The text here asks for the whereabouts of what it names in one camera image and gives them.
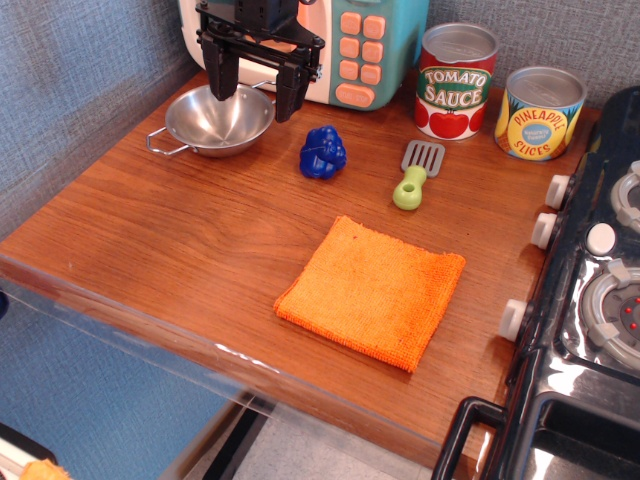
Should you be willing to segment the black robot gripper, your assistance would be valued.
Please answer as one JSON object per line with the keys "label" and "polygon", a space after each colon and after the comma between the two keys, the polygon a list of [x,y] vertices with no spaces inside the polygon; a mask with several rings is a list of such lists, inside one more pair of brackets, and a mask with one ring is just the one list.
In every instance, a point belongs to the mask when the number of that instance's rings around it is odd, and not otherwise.
{"label": "black robot gripper", "polygon": [[301,108],[306,77],[321,75],[325,41],[298,20],[302,1],[200,1],[197,42],[203,51],[209,86],[219,101],[238,84],[239,61],[278,69],[276,121],[284,123]]}

